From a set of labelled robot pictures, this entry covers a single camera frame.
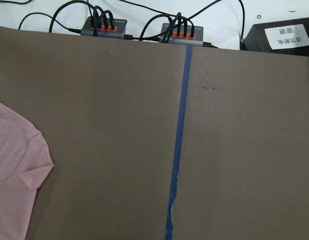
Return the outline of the pink Snoopy t-shirt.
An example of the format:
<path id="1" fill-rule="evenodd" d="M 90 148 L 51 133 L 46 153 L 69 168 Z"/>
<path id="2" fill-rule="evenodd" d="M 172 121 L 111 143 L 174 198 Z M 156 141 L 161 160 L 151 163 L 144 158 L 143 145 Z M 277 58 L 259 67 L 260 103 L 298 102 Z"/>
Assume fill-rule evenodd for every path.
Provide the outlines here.
<path id="1" fill-rule="evenodd" d="M 0 103 L 0 240 L 24 240 L 38 188 L 54 164 L 42 133 Z"/>

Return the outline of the right grey USB hub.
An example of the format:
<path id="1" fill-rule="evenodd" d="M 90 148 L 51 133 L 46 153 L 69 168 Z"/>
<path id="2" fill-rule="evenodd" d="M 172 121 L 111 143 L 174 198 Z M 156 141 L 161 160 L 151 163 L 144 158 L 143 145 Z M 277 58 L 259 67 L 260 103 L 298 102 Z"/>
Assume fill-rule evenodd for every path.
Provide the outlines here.
<path id="1" fill-rule="evenodd" d="M 203 46 L 204 28 L 202 26 L 194 26 L 193 35 L 191 24 L 187 26 L 186 35 L 184 34 L 184 30 L 185 28 L 182 24 L 178 35 L 178 28 L 176 27 L 173 30 L 168 43 L 175 45 Z"/>

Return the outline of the grey usb hub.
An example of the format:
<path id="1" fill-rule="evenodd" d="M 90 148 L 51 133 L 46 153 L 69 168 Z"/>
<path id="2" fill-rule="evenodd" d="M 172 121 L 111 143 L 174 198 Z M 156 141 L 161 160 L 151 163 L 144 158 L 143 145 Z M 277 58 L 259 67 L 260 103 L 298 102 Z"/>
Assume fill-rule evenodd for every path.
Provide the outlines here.
<path id="1" fill-rule="evenodd" d="M 185 28 L 182 24 L 178 35 L 178 28 L 176 27 L 173 30 L 168 43 L 175 45 L 203 46 L 204 28 L 202 26 L 194 26 L 193 35 L 191 24 L 187 26 L 186 35 L 184 34 L 184 30 Z"/>
<path id="2" fill-rule="evenodd" d="M 96 37 L 102 37 L 102 38 L 113 38 L 113 39 L 123 39 L 125 32 L 126 32 L 126 27 L 128 21 L 126 19 L 117 19 L 114 18 L 113 20 L 110 20 L 110 18 L 106 19 L 107 26 L 106 28 L 104 24 L 104 20 L 101 20 L 101 25 L 100 27 L 97 28 L 96 31 Z M 84 23 L 81 32 L 81 36 L 94 36 L 94 28 L 91 24 L 91 17 L 89 16 Z"/>

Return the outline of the left grey USB hub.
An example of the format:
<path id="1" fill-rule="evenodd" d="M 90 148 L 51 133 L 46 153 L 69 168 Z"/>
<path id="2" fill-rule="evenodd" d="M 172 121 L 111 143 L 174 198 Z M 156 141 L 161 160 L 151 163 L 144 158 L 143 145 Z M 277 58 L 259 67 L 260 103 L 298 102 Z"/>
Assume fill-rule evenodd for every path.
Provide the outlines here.
<path id="1" fill-rule="evenodd" d="M 123 39 L 125 32 L 126 32 L 126 27 L 128 21 L 126 19 L 117 19 L 114 18 L 113 20 L 110 20 L 110 18 L 106 19 L 107 26 L 106 28 L 104 24 L 104 20 L 101 20 L 101 25 L 100 27 L 97 28 L 96 31 L 96 37 L 102 37 L 102 38 L 113 38 L 113 39 Z M 89 16 L 84 23 L 81 32 L 81 36 L 94 36 L 94 28 L 91 24 L 91 17 Z"/>

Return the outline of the black box white label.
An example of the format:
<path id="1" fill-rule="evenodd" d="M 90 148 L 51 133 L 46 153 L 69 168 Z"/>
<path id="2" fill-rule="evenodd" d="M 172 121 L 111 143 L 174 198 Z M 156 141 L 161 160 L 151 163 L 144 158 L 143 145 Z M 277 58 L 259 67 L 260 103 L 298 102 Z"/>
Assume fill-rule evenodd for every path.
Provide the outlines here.
<path id="1" fill-rule="evenodd" d="M 309 17 L 254 24 L 243 49 L 309 57 Z"/>

